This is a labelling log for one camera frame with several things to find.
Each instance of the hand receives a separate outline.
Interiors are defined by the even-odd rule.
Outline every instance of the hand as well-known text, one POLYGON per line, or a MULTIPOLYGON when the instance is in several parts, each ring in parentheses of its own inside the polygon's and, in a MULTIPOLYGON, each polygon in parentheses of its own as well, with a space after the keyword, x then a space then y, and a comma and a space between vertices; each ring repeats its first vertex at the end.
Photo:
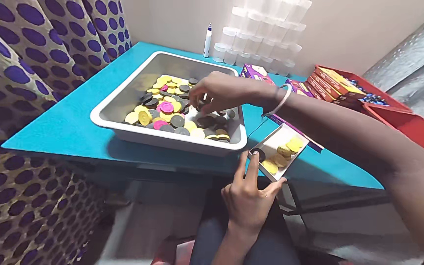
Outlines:
POLYGON ((207 94, 206 104, 201 112, 208 114, 214 111, 221 111, 246 103, 258 106, 273 97, 277 88, 266 82, 250 78, 230 76, 214 71, 209 76, 203 78, 189 92, 192 106, 197 108, 199 99, 207 94))
POLYGON ((257 237, 268 217, 274 198, 287 179, 282 177, 277 182, 269 184, 266 189, 258 190, 260 155, 258 152, 253 154, 246 177, 243 178, 247 154, 248 151, 241 154, 233 183, 223 188, 221 193, 229 215, 228 229, 242 236, 257 237))

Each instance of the silver bangle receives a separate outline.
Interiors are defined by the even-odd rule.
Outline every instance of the silver bangle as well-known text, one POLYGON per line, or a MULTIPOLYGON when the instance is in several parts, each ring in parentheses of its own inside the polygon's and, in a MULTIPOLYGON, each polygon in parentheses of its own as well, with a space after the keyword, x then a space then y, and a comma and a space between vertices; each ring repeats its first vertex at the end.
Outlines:
POLYGON ((263 113, 263 115, 262 115, 262 117, 263 116, 271 116, 271 115, 274 115, 274 114, 276 114, 276 112, 278 111, 278 110, 280 110, 280 108, 282 107, 282 105, 284 105, 284 103, 287 101, 287 98, 289 98, 289 95, 291 94, 291 92, 292 92, 292 89, 291 89, 291 85, 289 85, 289 84, 284 84, 283 86, 281 86, 280 88, 284 88, 285 86, 287 86, 287 91, 286 91, 286 95, 284 96, 284 98, 281 100, 281 102, 279 103, 279 105, 273 110, 273 111, 270 111, 270 112, 268 112, 268 113, 263 113))

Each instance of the red crate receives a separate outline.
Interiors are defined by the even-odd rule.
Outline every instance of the red crate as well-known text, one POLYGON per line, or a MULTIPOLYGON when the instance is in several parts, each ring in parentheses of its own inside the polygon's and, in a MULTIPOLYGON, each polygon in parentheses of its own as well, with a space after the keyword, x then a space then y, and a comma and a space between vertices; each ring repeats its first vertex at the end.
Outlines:
POLYGON ((388 108, 375 104, 365 104, 366 114, 399 130, 412 141, 424 148, 424 119, 411 112, 388 108))
POLYGON ((321 66, 321 65, 316 65, 316 67, 322 67, 322 68, 333 70, 333 71, 339 73, 340 75, 342 75, 343 77, 348 78, 349 80, 357 80, 359 82, 359 85, 361 87, 363 87, 364 90, 366 90, 369 93, 381 96, 383 99, 385 99, 387 104, 390 105, 389 108, 396 108, 396 109, 400 109, 400 110, 407 111, 407 112, 413 112, 409 107, 407 107, 406 105, 404 105, 401 102, 398 102, 397 99, 394 99, 393 97, 389 96, 389 94, 381 91, 379 88, 373 86, 366 79, 358 76, 357 74, 338 70, 338 69, 334 69, 334 68, 330 68, 330 67, 326 67, 326 66, 321 66))

